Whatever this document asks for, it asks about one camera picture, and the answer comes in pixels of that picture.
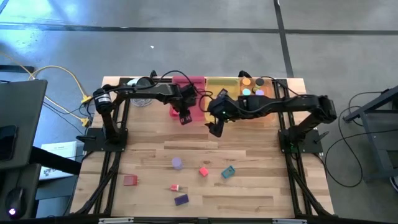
wooden table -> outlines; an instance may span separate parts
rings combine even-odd
[[[117,85],[119,79],[104,77],[103,85]],[[291,89],[305,93],[303,79],[287,80]],[[169,107],[156,100],[143,108],[130,105],[129,137],[119,166],[112,216],[294,217],[276,114],[225,124],[223,136],[216,138],[208,132],[205,122],[182,126],[173,121]],[[294,113],[296,123],[307,115]],[[93,127],[101,126],[101,117],[96,114]],[[104,153],[94,152],[84,160],[71,212],[81,208],[97,187],[103,157]],[[184,169],[172,167],[174,157],[182,158]],[[309,189],[333,213],[321,162],[311,154],[302,157]],[[235,175],[222,178],[221,172],[230,165],[236,169]],[[198,172],[201,166],[209,170],[207,177]],[[138,175],[138,186],[123,186],[123,178],[129,174]],[[171,192],[172,184],[179,184],[181,191]],[[189,203],[175,206],[174,198],[183,194],[188,194]],[[298,197],[304,211],[301,190]],[[108,187],[101,211],[107,198]]]

concrete floor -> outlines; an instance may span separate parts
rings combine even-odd
[[[398,2],[394,0],[279,0],[286,29],[397,30]],[[72,24],[118,27],[227,27],[277,29],[273,0],[10,0],[0,22]],[[189,75],[286,77],[279,34],[216,34],[167,32],[61,32],[0,30],[0,50],[37,68],[61,65],[73,71],[88,93],[105,75],[148,75],[179,69]],[[382,91],[397,85],[396,35],[287,35],[294,77],[304,78],[307,92],[329,95],[340,113],[348,100],[363,91]],[[9,62],[0,58],[0,63]],[[1,79],[25,80],[26,74],[0,73]],[[69,109],[79,106],[80,93],[66,73],[47,70],[48,96]],[[374,95],[363,95],[361,105]],[[73,141],[78,134],[47,108],[42,110],[35,145]],[[66,116],[70,122],[79,121]],[[321,125],[329,131],[324,150],[340,138],[337,122]],[[363,132],[343,124],[345,135]],[[365,137],[348,141],[364,167],[375,170]],[[348,148],[333,148],[328,165],[343,183],[352,184],[359,168]],[[328,179],[337,215],[383,222],[398,220],[398,193],[388,180],[353,189]]]

yellow cable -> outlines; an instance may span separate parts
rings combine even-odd
[[[44,70],[44,69],[46,69],[46,68],[59,68],[59,69],[61,69],[61,70],[64,70],[65,72],[69,73],[69,74],[73,77],[73,79],[75,79],[76,84],[78,85],[78,87],[79,87],[79,89],[80,89],[80,92],[81,92],[81,94],[83,95],[83,101],[85,101],[86,99],[90,99],[90,96],[85,95],[85,93],[84,93],[84,91],[83,91],[83,89],[82,89],[82,87],[81,87],[79,81],[77,80],[76,76],[75,76],[71,71],[67,70],[66,68],[63,68],[63,67],[60,67],[60,66],[56,66],[56,65],[48,65],[48,66],[45,66],[45,67],[42,67],[42,68],[36,70],[36,71],[33,72],[33,73],[30,73],[30,71],[28,71],[28,69],[26,69],[25,66],[23,66],[21,63],[19,63],[17,60],[13,59],[12,57],[8,56],[7,54],[5,54],[5,53],[3,53],[3,52],[0,52],[0,54],[2,54],[3,56],[5,56],[6,58],[8,58],[9,60],[11,60],[12,62],[16,63],[16,64],[19,65],[21,68],[23,68],[23,69],[29,74],[28,80],[30,80],[30,78],[36,79],[36,77],[35,77],[34,75],[37,76],[37,74],[38,74],[39,72],[41,72],[42,70]],[[76,119],[79,119],[82,123],[85,123],[85,122],[86,122],[86,120],[87,120],[86,118],[80,118],[80,117],[74,115],[73,113],[69,112],[67,109],[65,109],[64,107],[62,107],[61,105],[59,105],[58,103],[56,103],[56,102],[54,102],[53,100],[51,100],[47,95],[45,95],[44,97],[45,97],[49,102],[53,103],[55,106],[58,106],[59,108],[63,109],[64,111],[66,111],[66,112],[69,113],[70,115],[74,116]]]

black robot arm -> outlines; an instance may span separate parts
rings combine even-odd
[[[114,101],[109,95],[111,91],[117,93]],[[95,108],[104,122],[104,136],[110,143],[117,143],[120,140],[119,129],[112,119],[111,112],[124,100],[156,99],[163,104],[170,103],[173,109],[179,112],[181,124],[187,124],[192,121],[188,108],[195,106],[196,96],[195,87],[192,84],[180,88],[171,83],[153,83],[152,86],[141,88],[127,85],[105,85],[93,93]]]
[[[229,121],[254,119],[276,112],[309,111],[311,114],[304,121],[289,128],[289,140],[297,144],[320,123],[328,124],[337,118],[333,101],[327,96],[297,95],[292,98],[273,99],[249,95],[233,100],[227,93],[226,90],[222,90],[216,99],[210,101],[207,108],[217,122],[206,125],[210,133],[217,137],[221,137],[224,123]]]

white paper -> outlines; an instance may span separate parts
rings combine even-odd
[[[76,160],[75,141],[54,143],[54,144],[43,144],[42,149],[54,153],[58,156],[69,158],[73,161]],[[56,179],[56,178],[70,177],[70,176],[72,176],[72,174],[68,174],[48,167],[42,167],[42,169],[40,170],[39,180],[49,180],[49,179]]]

